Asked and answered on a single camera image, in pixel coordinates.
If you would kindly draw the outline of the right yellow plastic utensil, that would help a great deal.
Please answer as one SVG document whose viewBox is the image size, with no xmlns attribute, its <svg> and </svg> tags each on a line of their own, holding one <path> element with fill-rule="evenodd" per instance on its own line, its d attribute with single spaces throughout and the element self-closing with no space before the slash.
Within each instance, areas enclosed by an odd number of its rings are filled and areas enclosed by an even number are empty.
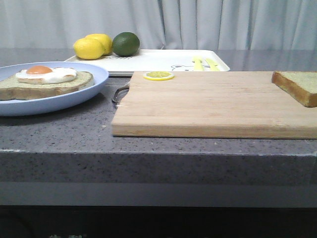
<svg viewBox="0 0 317 238">
<path fill-rule="evenodd" d="M 219 68 L 217 67 L 218 64 L 215 61 L 209 58 L 206 58 L 205 61 L 208 64 L 210 71 L 219 71 Z"/>
</svg>

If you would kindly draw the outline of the yellow lemon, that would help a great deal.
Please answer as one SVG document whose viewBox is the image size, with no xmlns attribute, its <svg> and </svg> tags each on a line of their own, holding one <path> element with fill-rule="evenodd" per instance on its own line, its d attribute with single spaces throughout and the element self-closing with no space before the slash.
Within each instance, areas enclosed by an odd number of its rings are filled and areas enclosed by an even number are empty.
<svg viewBox="0 0 317 238">
<path fill-rule="evenodd" d="M 112 54 L 112 39 L 107 34 L 103 34 L 103 33 L 89 34 L 86 36 L 86 38 L 92 38 L 92 39 L 98 40 L 105 49 L 103 53 L 104 56 L 108 56 Z"/>
<path fill-rule="evenodd" d="M 84 60 L 95 60 L 104 54 L 104 46 L 93 38 L 81 38 L 74 44 L 73 48 L 77 57 Z"/>
</svg>

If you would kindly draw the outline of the rear yellow lemon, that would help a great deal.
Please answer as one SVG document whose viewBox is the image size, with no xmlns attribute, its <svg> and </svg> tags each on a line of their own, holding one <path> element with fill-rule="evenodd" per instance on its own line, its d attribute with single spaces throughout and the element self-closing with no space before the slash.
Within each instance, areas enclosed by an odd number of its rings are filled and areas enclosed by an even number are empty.
<svg viewBox="0 0 317 238">
<path fill-rule="evenodd" d="M 112 54 L 112 39 L 107 34 L 103 34 L 103 33 L 89 34 L 86 36 L 86 38 L 92 38 L 92 39 L 98 40 L 105 49 L 103 53 L 104 56 L 108 56 Z"/>
</svg>

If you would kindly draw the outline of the left yellow plastic utensil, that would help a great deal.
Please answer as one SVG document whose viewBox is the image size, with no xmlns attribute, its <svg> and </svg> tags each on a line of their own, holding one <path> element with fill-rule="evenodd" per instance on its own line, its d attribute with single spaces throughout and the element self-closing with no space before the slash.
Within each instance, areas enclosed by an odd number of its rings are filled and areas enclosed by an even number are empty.
<svg viewBox="0 0 317 238">
<path fill-rule="evenodd" d="M 194 71 L 204 71 L 202 60 L 200 56 L 193 56 L 192 62 L 194 63 Z"/>
</svg>

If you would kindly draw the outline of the light blue plate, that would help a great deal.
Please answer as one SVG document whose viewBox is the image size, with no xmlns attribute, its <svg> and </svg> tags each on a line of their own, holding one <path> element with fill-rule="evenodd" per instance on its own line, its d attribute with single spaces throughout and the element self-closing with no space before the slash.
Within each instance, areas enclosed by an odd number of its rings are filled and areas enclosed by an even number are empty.
<svg viewBox="0 0 317 238">
<path fill-rule="evenodd" d="M 0 68 L 0 79 L 5 80 L 9 76 L 14 75 L 22 69 L 29 69 L 35 65 L 44 65 L 51 68 L 55 67 L 67 67 L 73 68 L 77 71 L 87 71 L 93 75 L 94 85 L 82 89 L 80 91 L 55 96 L 43 99 L 35 100 L 8 100 L 0 102 L 0 115 L 3 117 L 13 117 L 13 116 L 29 116 L 38 115 L 49 112 L 54 112 L 69 107 L 76 106 L 83 103 L 101 92 L 102 88 L 105 86 L 106 81 L 109 76 L 109 72 L 99 66 L 79 63 L 79 62 L 69 62 L 69 61 L 47 61 L 47 62 L 33 62 L 33 63 L 23 63 L 10 66 L 4 66 Z"/>
</svg>

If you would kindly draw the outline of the bread slice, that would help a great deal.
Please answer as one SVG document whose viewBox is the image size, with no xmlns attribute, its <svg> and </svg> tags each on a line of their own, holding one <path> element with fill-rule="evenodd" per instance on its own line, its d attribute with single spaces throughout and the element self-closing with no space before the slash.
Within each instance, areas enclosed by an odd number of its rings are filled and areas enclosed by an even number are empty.
<svg viewBox="0 0 317 238">
<path fill-rule="evenodd" d="M 19 82 L 12 75 L 0 82 L 0 99 L 33 100 L 54 97 L 86 89 L 95 84 L 90 72 L 80 71 L 74 80 L 57 84 L 29 84 Z"/>
<path fill-rule="evenodd" d="M 317 106 L 316 71 L 275 71 L 271 81 L 303 106 Z"/>
</svg>

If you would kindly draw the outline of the white curtain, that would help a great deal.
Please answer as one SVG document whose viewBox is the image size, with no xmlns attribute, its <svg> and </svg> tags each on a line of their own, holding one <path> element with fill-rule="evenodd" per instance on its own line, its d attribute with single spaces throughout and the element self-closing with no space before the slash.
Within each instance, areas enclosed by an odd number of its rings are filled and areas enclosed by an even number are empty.
<svg viewBox="0 0 317 238">
<path fill-rule="evenodd" d="M 133 32 L 143 49 L 315 50 L 314 0 L 3 0 L 3 48 Z"/>
</svg>

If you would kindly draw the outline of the yellow plastic utensil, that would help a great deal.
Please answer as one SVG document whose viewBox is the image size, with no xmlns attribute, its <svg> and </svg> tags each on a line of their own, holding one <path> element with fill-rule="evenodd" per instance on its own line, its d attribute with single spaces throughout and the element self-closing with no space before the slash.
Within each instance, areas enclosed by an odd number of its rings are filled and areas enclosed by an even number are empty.
<svg viewBox="0 0 317 238">
<path fill-rule="evenodd" d="M 194 71 L 204 71 L 202 60 L 200 56 L 193 56 L 192 62 L 194 63 Z"/>
<path fill-rule="evenodd" d="M 205 61 L 208 64 L 210 71 L 219 71 L 219 68 L 217 67 L 218 64 L 215 61 L 209 58 L 206 58 Z"/>
</svg>

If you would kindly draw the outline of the green lime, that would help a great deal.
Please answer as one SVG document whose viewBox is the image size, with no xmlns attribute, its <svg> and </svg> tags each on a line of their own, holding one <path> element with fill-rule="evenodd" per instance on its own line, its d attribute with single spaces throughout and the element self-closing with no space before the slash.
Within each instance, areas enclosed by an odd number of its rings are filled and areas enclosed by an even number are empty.
<svg viewBox="0 0 317 238">
<path fill-rule="evenodd" d="M 112 41 L 112 51 L 122 57 L 132 56 L 137 53 L 140 40 L 132 32 L 119 33 Z"/>
</svg>

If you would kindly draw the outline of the wooden cutting board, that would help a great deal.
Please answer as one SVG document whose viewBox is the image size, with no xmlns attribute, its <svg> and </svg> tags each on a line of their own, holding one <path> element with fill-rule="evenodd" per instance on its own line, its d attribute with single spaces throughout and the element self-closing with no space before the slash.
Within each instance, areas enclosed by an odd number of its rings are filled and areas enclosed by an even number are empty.
<svg viewBox="0 0 317 238">
<path fill-rule="evenodd" d="M 317 110 L 272 83 L 270 71 L 133 73 L 111 123 L 115 136 L 316 139 Z"/>
</svg>

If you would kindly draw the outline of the front yellow lemon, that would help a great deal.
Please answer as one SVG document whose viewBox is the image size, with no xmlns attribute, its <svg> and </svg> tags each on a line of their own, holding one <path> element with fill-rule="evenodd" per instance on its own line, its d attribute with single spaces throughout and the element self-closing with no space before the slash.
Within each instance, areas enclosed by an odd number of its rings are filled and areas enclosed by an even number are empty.
<svg viewBox="0 0 317 238">
<path fill-rule="evenodd" d="M 104 54 L 104 46 L 93 38 L 81 38 L 74 44 L 73 48 L 77 57 L 84 60 L 95 60 Z"/>
</svg>

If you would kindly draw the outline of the white rectangular tray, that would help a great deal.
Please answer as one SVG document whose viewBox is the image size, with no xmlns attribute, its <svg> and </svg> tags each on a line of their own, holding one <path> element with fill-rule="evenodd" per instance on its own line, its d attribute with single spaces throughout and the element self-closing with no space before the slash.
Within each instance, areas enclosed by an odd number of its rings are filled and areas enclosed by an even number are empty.
<svg viewBox="0 0 317 238">
<path fill-rule="evenodd" d="M 209 50 L 139 50 L 131 57 L 112 54 L 95 60 L 84 60 L 72 56 L 67 61 L 97 65 L 105 68 L 111 76 L 129 77 L 135 71 L 193 71 L 195 57 L 202 60 L 205 71 L 210 70 L 207 60 L 212 60 L 219 71 L 230 70 L 215 52 Z"/>
</svg>

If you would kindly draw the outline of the fried egg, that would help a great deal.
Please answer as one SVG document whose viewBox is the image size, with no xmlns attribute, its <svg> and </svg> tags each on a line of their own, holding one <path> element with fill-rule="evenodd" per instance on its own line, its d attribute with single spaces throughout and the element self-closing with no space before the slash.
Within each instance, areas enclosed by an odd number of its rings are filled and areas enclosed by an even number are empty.
<svg viewBox="0 0 317 238">
<path fill-rule="evenodd" d="M 19 82 L 29 84 L 56 84 L 72 81 L 77 71 L 72 68 L 56 67 L 50 68 L 36 65 L 29 69 L 23 69 L 15 74 Z"/>
</svg>

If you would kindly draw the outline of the lemon slice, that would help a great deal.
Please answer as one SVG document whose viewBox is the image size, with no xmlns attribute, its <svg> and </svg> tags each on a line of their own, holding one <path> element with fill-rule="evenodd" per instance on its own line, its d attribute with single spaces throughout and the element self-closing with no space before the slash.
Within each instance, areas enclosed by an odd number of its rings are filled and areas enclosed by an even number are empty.
<svg viewBox="0 0 317 238">
<path fill-rule="evenodd" d="M 143 78 L 151 81 L 165 81 L 174 78 L 174 74 L 168 71 L 151 71 L 143 74 Z"/>
</svg>

